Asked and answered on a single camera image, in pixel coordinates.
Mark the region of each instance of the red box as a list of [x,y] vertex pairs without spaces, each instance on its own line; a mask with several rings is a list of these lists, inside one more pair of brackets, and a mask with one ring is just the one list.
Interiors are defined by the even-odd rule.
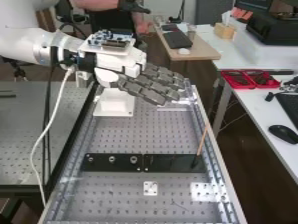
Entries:
[[267,72],[262,70],[244,70],[244,75],[248,76],[255,84],[255,87],[259,89],[276,89],[280,87],[280,83],[271,77]]
[[222,77],[234,89],[255,89],[255,83],[243,71],[224,70],[220,72]]

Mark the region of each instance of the screw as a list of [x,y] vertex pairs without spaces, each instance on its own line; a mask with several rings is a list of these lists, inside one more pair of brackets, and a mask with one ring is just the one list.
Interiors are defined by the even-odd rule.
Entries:
[[110,157],[109,157],[109,162],[110,162],[111,164],[115,162],[115,158],[114,158],[114,156],[110,156]]
[[137,156],[131,156],[131,157],[130,157],[130,163],[131,163],[133,165],[137,164]]

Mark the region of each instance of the person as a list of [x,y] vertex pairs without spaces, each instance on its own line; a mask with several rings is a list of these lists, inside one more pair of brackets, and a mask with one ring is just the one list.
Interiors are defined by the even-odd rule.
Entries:
[[139,8],[134,0],[74,0],[78,8],[89,11],[91,31],[99,29],[129,29],[137,39],[135,46],[139,45],[138,37],[149,33],[150,22],[143,20],[146,9]]

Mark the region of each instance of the wooden stick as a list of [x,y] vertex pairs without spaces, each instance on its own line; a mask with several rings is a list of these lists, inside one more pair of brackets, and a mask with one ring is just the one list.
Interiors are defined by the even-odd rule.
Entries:
[[196,156],[199,156],[200,153],[202,153],[202,145],[203,145],[203,142],[204,142],[208,126],[210,126],[210,124],[208,124],[208,122],[206,122],[204,130],[203,130],[203,134],[202,134],[202,139],[200,139],[199,146],[198,146]]

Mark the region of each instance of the white robotic arm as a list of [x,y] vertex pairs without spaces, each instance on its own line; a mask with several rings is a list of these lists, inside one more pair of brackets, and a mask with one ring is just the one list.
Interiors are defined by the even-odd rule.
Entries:
[[83,41],[59,30],[50,33],[38,28],[35,10],[57,2],[0,1],[0,55],[43,66],[61,64],[63,69],[69,61],[78,73],[95,74],[103,87],[117,87],[155,105],[178,100],[183,77],[153,65],[146,69],[146,54],[133,47],[127,33],[98,32]]

